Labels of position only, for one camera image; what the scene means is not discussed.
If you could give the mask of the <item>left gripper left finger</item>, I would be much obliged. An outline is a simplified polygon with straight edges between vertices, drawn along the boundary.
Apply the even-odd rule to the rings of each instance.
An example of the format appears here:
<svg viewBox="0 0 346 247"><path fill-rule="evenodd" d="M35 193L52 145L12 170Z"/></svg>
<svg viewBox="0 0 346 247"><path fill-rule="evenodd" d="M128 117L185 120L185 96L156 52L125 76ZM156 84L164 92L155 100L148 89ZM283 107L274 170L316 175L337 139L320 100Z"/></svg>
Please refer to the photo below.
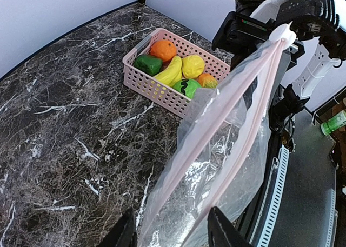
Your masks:
<svg viewBox="0 0 346 247"><path fill-rule="evenodd" d="M98 247L136 247L137 232L135 212L127 209L121 218L111 228L108 234L98 244Z"/></svg>

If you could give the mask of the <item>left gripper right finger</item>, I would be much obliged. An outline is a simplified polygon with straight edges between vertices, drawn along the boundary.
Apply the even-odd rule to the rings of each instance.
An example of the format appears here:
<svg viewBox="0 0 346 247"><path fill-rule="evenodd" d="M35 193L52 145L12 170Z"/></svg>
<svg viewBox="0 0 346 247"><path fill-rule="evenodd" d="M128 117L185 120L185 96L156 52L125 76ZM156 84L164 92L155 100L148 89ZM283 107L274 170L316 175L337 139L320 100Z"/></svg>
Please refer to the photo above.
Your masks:
<svg viewBox="0 0 346 247"><path fill-rule="evenodd" d="M210 247L252 247L216 206L208 214L208 243Z"/></svg>

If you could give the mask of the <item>clear zip top bag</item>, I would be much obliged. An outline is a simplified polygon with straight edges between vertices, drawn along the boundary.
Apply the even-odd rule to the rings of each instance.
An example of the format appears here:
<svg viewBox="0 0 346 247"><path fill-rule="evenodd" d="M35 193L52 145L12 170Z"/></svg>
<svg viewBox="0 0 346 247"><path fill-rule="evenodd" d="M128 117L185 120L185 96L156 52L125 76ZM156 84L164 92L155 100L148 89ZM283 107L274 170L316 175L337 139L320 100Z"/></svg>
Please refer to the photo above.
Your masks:
<svg viewBox="0 0 346 247"><path fill-rule="evenodd" d="M257 190L264 120L282 54L296 39L278 26L214 89L198 89L178 128L178 147L148 197L139 246L204 246L214 206L236 219Z"/></svg>

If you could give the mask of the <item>pink perforated plastic basket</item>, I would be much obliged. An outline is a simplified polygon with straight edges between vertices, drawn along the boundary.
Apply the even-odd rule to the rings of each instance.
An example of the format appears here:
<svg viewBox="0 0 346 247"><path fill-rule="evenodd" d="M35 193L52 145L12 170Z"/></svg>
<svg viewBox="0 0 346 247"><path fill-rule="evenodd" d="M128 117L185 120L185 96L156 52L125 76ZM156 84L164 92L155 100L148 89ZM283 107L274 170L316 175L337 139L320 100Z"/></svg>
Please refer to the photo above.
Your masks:
<svg viewBox="0 0 346 247"><path fill-rule="evenodd" d="M163 28L149 33L124 57L124 85L184 117L203 81L222 81L230 65Z"/></svg>

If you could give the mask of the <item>green toy cabbage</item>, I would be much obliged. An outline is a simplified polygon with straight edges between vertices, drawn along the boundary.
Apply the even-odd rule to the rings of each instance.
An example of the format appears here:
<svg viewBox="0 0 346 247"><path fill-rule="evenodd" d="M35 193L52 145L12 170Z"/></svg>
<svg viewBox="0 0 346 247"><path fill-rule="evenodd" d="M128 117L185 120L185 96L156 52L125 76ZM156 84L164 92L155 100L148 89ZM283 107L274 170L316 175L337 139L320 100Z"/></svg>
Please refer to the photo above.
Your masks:
<svg viewBox="0 0 346 247"><path fill-rule="evenodd" d="M173 86L174 90L180 92L190 99L193 98L196 90L199 88L202 88L202 86L194 79L182 79Z"/></svg>

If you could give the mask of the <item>yellow toy banana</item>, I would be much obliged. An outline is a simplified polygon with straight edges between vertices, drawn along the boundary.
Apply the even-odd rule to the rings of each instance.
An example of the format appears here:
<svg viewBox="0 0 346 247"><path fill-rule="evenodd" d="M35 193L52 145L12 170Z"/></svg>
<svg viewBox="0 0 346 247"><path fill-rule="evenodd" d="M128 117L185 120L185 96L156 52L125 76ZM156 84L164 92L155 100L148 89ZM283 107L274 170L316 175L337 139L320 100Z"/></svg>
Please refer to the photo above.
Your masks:
<svg viewBox="0 0 346 247"><path fill-rule="evenodd" d="M182 79L182 59L180 56L172 58L170 64L160 73L154 76L154 79L173 87L175 83Z"/></svg>

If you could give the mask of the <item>green toy bell pepper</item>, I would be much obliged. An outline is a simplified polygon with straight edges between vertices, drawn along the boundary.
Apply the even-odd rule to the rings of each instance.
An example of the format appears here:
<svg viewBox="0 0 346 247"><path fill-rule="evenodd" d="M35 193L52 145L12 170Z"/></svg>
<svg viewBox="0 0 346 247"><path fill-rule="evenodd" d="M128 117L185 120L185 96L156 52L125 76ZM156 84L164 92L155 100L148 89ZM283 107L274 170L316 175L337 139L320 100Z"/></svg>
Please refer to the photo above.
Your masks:
<svg viewBox="0 0 346 247"><path fill-rule="evenodd" d="M136 69L143 71L151 77L160 72L162 65L163 60L153 55L139 55L133 63Z"/></svg>

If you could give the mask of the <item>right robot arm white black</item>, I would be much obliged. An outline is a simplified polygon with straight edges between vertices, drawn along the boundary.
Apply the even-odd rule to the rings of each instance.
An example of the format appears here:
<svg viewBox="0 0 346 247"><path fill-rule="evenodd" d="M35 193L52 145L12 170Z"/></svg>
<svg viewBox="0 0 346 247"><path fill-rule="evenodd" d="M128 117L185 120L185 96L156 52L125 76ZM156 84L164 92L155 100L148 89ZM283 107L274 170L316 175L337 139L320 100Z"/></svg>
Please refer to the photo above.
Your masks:
<svg viewBox="0 0 346 247"><path fill-rule="evenodd" d="M282 24L289 24L296 41L284 50L270 96L270 126L284 127L303 110L318 83L345 61L345 0L234 0L212 40L213 49L230 52L231 67L238 66ZM296 69L309 40L315 52L299 76L286 88L280 82L286 71Z"/></svg>

